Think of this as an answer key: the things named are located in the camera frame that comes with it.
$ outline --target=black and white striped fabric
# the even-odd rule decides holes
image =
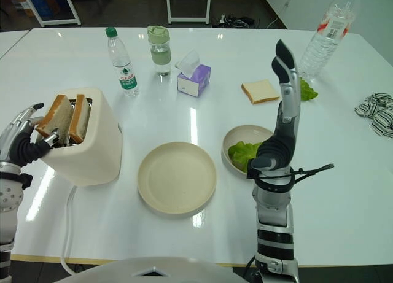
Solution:
[[[393,138],[393,98],[389,94],[374,93],[355,108],[357,115],[373,120],[371,128],[380,136]]]

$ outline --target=plate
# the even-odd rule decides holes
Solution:
[[[246,173],[242,172],[232,164],[231,158],[229,158],[228,155],[229,147],[236,145],[240,141],[243,141],[245,144],[263,142],[270,138],[272,134],[273,133],[270,130],[257,125],[241,125],[233,128],[227,133],[222,142],[222,156],[224,163],[236,172],[246,176]]]
[[[202,209],[216,189],[216,168],[196,145],[171,142],[151,151],[138,171],[143,200],[165,214],[187,214]]]

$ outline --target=white cable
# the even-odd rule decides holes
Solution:
[[[60,262],[61,265],[63,266],[63,268],[66,270],[66,272],[70,275],[75,275],[76,273],[69,268],[69,266],[66,263],[66,260],[64,259],[64,257],[66,256],[66,249],[68,246],[68,242],[69,242],[69,234],[71,232],[71,225],[69,223],[69,219],[70,219],[70,204],[72,203],[72,200],[74,199],[74,195],[75,195],[75,191],[76,191],[76,186],[73,186],[71,191],[69,192],[68,195],[68,199],[67,199],[67,203],[65,206],[65,215],[66,215],[66,232],[64,234],[64,242],[63,242],[63,248],[61,250],[61,256],[60,256]]]
[[[270,22],[269,25],[266,26],[266,29],[269,29],[269,27],[270,27],[271,25],[273,25],[273,23],[275,23],[275,22],[278,20],[279,15],[281,14],[281,12],[282,12],[286,7],[288,7],[287,4],[285,4],[284,7],[281,8],[280,12],[277,13],[277,18],[274,19],[272,22]]]

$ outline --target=white bread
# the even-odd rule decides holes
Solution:
[[[243,83],[241,88],[252,104],[273,101],[280,98],[279,94],[277,94],[267,79],[258,82]]]
[[[68,130],[69,136],[75,143],[80,144],[85,138],[89,109],[85,95],[77,94],[74,115]]]
[[[43,137],[47,137],[55,128],[58,128],[60,132],[58,143],[65,144],[68,139],[68,127],[72,112],[73,109],[67,96],[57,95],[47,115],[36,126],[36,131]]]

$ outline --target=water bottle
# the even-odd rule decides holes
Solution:
[[[314,80],[344,38],[360,10],[360,0],[333,0],[298,65],[300,76]]]
[[[127,96],[136,96],[139,93],[136,77],[131,66],[130,57],[121,39],[117,36],[114,27],[105,29],[108,37],[109,58],[115,68],[120,85]]]
[[[162,26],[149,26],[150,53],[155,65],[155,71],[161,76],[171,72],[171,47],[169,46],[169,31]]]

